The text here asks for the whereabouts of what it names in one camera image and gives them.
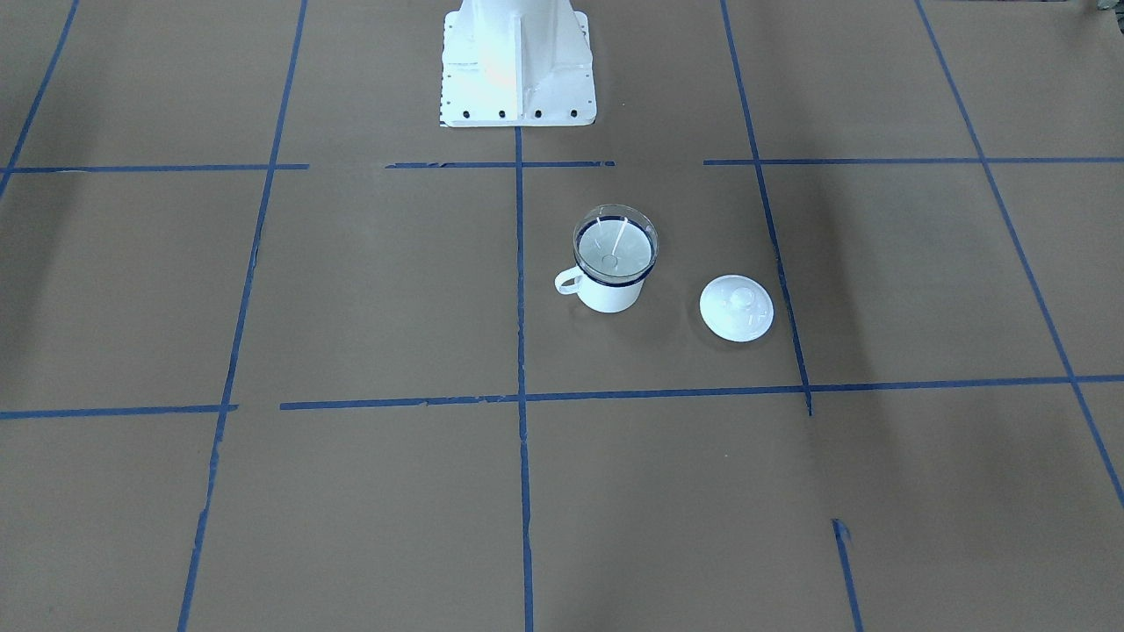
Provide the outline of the clear glass funnel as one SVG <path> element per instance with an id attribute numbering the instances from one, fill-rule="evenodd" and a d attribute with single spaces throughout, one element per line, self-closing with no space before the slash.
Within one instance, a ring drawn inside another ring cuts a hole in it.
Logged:
<path id="1" fill-rule="evenodd" d="M 573 256 L 596 283 L 640 283 L 658 264 L 658 227 L 629 205 L 598 205 L 575 225 Z"/>

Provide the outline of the white enamel mug lid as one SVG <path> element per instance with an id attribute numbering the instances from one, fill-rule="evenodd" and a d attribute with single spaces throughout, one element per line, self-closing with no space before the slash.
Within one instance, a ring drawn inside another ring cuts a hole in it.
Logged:
<path id="1" fill-rule="evenodd" d="M 763 337 L 776 319 L 774 300 L 746 276 L 715 277 L 700 292 L 699 312 L 715 336 L 738 343 Z"/>

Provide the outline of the white enamel mug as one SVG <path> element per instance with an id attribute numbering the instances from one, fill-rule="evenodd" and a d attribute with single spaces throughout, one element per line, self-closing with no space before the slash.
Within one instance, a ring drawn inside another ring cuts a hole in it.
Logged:
<path id="1" fill-rule="evenodd" d="M 577 296 L 579 301 L 593 312 L 616 313 L 626 312 L 631 305 L 638 300 L 645 279 L 635 285 L 610 287 L 610 285 L 596 283 L 591 277 L 584 276 L 575 263 L 574 267 L 555 276 L 554 287 L 559 295 Z"/>

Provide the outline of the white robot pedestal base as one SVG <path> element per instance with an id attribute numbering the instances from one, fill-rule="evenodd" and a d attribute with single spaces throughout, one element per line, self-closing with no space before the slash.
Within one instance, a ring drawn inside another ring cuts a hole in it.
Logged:
<path id="1" fill-rule="evenodd" d="M 439 124 L 590 126 L 593 44 L 570 1 L 463 1 L 443 21 Z"/>

